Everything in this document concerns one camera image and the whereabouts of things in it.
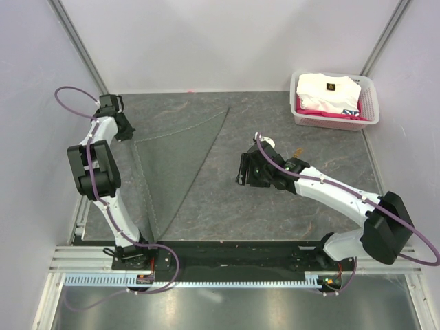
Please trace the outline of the grey cloth napkin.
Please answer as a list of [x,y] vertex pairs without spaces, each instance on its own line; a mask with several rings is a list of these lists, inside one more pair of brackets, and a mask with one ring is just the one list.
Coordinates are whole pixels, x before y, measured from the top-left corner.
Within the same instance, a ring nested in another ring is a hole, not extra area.
[[184,128],[134,141],[135,168],[153,241],[159,241],[173,222],[229,111],[226,108]]

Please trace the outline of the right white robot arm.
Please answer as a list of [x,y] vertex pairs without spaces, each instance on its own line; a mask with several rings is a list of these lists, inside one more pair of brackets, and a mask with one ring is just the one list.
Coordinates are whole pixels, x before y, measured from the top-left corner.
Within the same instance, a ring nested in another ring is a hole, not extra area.
[[366,192],[324,175],[296,157],[285,160],[269,138],[241,154],[236,182],[242,186],[275,187],[313,199],[355,222],[357,230],[331,232],[321,240],[314,259],[325,271],[352,256],[369,256],[392,265],[413,234],[413,222],[399,195]]

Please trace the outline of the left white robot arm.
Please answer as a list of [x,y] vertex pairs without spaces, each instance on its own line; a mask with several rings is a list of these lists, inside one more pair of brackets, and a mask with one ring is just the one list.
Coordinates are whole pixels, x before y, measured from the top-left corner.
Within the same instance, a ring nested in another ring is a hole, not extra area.
[[122,200],[122,179],[110,144],[130,140],[134,132],[124,114],[122,96],[101,95],[86,137],[67,149],[77,191],[104,215],[119,251],[141,243],[142,235]]

